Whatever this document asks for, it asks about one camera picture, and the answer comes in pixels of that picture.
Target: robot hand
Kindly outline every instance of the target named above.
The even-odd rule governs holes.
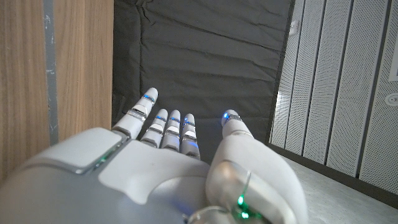
[[[28,160],[0,189],[0,223],[307,222],[293,170],[233,110],[211,166],[192,114],[180,132],[180,113],[160,110],[137,139],[156,99],[151,88],[111,131],[89,129]]]

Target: wooden cabinet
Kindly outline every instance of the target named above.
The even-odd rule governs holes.
[[[45,13],[48,6],[53,15]],[[46,51],[49,42],[54,55]],[[62,141],[88,128],[110,128],[112,50],[113,0],[0,1],[0,184],[49,147],[53,133]],[[51,59],[56,82],[46,73]]]

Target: floor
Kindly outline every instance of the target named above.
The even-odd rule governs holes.
[[[300,179],[308,204],[308,224],[398,223],[398,210],[286,159]]]

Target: white perforated panel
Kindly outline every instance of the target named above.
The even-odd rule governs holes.
[[[306,0],[304,7],[285,146],[286,150],[300,155],[303,150],[302,146],[310,105],[313,74],[317,61],[324,3],[323,0]]]
[[[327,1],[303,156],[325,162],[351,1]]]
[[[355,176],[388,0],[355,0],[327,166]]]
[[[292,16],[292,21],[298,21],[299,27],[303,14],[303,5],[304,0],[296,0]],[[272,128],[271,143],[281,148],[285,147],[287,120],[289,117],[290,108],[290,96],[292,94],[293,88],[299,39],[300,30],[296,34],[289,36],[287,41],[284,66],[280,76],[278,97],[275,106],[275,118]]]
[[[388,106],[387,95],[398,93],[398,82],[389,82],[392,55],[398,35],[398,0],[392,2],[379,80],[369,123],[359,178],[398,194],[398,106]]]

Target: black padded wall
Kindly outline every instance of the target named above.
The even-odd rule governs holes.
[[[264,142],[293,4],[115,0],[113,122],[155,87],[159,98],[152,111],[195,116],[205,162],[222,139],[227,109],[236,110]]]

